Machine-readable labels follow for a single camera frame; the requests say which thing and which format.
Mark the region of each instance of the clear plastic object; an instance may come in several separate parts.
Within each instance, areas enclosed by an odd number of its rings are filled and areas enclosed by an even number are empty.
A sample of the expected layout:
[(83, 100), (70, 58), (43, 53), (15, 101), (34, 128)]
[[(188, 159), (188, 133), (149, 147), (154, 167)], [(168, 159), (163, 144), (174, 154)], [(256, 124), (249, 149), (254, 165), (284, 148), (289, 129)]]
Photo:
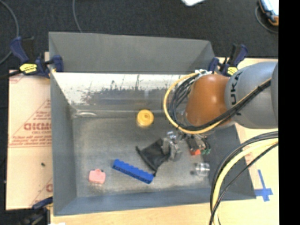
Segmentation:
[(200, 178), (206, 178), (210, 174), (210, 165), (208, 163), (197, 163), (195, 170)]

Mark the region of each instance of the yellow cable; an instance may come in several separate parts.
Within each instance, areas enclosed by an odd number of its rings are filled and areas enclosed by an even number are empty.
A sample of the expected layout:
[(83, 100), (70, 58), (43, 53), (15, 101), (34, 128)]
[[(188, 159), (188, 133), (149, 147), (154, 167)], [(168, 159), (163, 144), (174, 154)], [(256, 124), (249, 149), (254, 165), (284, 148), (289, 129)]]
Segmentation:
[[(169, 89), (168, 89), (167, 92), (165, 93), (165, 97), (164, 97), (163, 108), (164, 108), (164, 112), (165, 112), (165, 115), (166, 115), (167, 119), (169, 120), (169, 122), (170, 122), (173, 126), (175, 126), (175, 127), (178, 128), (180, 131), (182, 131), (182, 132), (184, 132), (184, 133), (187, 133), (187, 134), (201, 134), (201, 133), (205, 133), (205, 132), (207, 132), (207, 131), (209, 131), (209, 130), (215, 128), (215, 127), (217, 127), (221, 122), (223, 122), (223, 121), (226, 119), (226, 118), (224, 118), (224, 119), (222, 119), (222, 120), (220, 120), (220, 121), (218, 121), (218, 122), (215, 122), (214, 124), (211, 124), (210, 126), (208, 126), (208, 127), (206, 127), (206, 128), (203, 128), (203, 129), (201, 129), (201, 130), (191, 131), (191, 130), (187, 130), (187, 129), (185, 129), (185, 128), (182, 128), (181, 126), (179, 126), (179, 125), (178, 125), (178, 124), (170, 117), (170, 115), (169, 115), (169, 113), (168, 113), (168, 110), (167, 110), (167, 100), (168, 100), (168, 96), (169, 96), (170, 92), (172, 91), (172, 89), (173, 89), (178, 83), (180, 83), (181, 81), (183, 81), (183, 80), (185, 80), (185, 79), (188, 79), (188, 78), (190, 78), (190, 77), (192, 77), (192, 76), (194, 76), (194, 75), (197, 75), (197, 74), (198, 74), (198, 73), (191, 73), (191, 74), (188, 74), (188, 75), (186, 75), (186, 76), (184, 76), (184, 77), (178, 79), (177, 81), (175, 81), (175, 82), (169, 87)], [(264, 82), (261, 84), (261, 86), (264, 85), (264, 84), (266, 84), (266, 83), (269, 82), (270, 80), (271, 80), (271, 78), (267, 79), (266, 81), (264, 81)], [(246, 95), (245, 97), (243, 97), (243, 98), (242, 98), (240, 101), (238, 101), (238, 102), (236, 103), (236, 105), (233, 106), (232, 108), (235, 108), (239, 103), (241, 103), (242, 101), (244, 101), (244, 100), (246, 99), (247, 96), (248, 96), (248, 95)]]
[[(212, 207), (215, 206), (217, 200), (218, 200), (218, 196), (219, 196), (219, 192), (220, 192), (220, 189), (221, 189), (221, 185), (222, 185), (222, 182), (225, 178), (225, 176), (227, 175), (227, 173), (229, 172), (229, 170), (244, 156), (246, 156), (248, 153), (250, 152), (253, 152), (254, 150), (257, 150), (257, 149), (261, 149), (261, 148), (264, 148), (264, 147), (267, 147), (269, 148), (270, 146), (274, 145), (278, 143), (277, 142), (273, 142), (273, 143), (259, 143), (259, 144), (255, 144), (253, 143), (253, 145), (250, 145), (249, 148), (247, 148), (246, 150), (240, 152), (238, 155), (236, 155), (233, 159), (231, 159), (227, 165), (224, 167), (224, 169), (222, 170), (222, 172), (220, 173), (218, 179), (217, 179), (217, 182), (216, 182), (216, 185), (215, 185), (215, 189), (214, 189), (214, 192), (213, 192), (213, 198), (212, 198)], [(215, 213), (215, 216), (214, 216), (214, 225), (218, 225), (218, 213), (216, 211)]]

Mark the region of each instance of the clamp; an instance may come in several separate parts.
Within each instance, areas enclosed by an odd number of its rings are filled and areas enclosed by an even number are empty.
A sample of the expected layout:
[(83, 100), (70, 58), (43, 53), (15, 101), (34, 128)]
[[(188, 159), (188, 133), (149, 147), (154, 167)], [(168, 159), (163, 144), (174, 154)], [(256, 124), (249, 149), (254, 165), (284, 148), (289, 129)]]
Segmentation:
[(247, 54), (248, 49), (245, 45), (241, 44), (238, 47), (236, 44), (233, 44), (229, 60), (225, 58), (224, 62), (221, 64), (219, 59), (214, 57), (209, 64), (208, 71), (215, 71), (217, 70), (217, 66), (219, 66), (219, 73), (230, 77), (238, 70), (238, 64), (244, 60)]
[(54, 55), (49, 61), (45, 61), (41, 56), (39, 56), (35, 59), (35, 63), (28, 63), (29, 58), (22, 47), (21, 37), (16, 37), (11, 41), (10, 50), (12, 51), (12, 54), (20, 60), (19, 73), (50, 78), (49, 64), (54, 65), (53, 70), (63, 72), (63, 61), (59, 55)]

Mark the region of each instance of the yellow object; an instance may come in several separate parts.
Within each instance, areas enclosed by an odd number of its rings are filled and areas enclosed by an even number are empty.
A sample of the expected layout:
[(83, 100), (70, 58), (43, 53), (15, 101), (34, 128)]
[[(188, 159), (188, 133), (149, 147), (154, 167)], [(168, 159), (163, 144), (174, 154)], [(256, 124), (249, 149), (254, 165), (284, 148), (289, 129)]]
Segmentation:
[(149, 127), (154, 121), (154, 115), (150, 110), (143, 109), (137, 114), (136, 121), (140, 127)]
[(232, 76), (237, 70), (237, 67), (229, 67), (227, 73)]
[(24, 63), (20, 66), (20, 71), (27, 73), (32, 73), (37, 71), (37, 65), (32, 63)]

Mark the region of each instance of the electronic device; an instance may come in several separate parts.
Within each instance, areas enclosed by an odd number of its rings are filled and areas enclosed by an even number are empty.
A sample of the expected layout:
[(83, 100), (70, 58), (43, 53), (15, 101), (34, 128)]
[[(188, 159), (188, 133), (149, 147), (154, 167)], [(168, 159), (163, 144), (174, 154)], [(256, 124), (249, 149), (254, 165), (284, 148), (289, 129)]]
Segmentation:
[(279, 25), (279, 0), (258, 0), (262, 12), (267, 16), (268, 21), (274, 25)]

